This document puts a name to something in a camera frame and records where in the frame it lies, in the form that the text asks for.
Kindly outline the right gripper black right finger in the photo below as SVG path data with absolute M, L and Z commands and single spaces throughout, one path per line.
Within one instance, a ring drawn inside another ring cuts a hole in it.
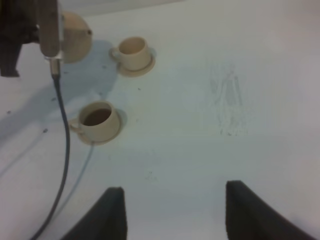
M 225 228 L 229 240 L 313 240 L 266 204 L 240 180 L 225 186 Z

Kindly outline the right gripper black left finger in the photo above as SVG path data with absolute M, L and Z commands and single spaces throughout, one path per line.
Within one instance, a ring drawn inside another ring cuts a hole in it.
M 110 187 L 63 240 L 126 240 L 128 223 L 125 192 Z

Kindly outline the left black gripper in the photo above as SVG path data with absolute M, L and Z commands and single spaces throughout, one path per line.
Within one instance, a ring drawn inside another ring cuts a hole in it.
M 17 63 L 24 44 L 39 43 L 35 0 L 0 2 L 0 75 L 18 77 Z

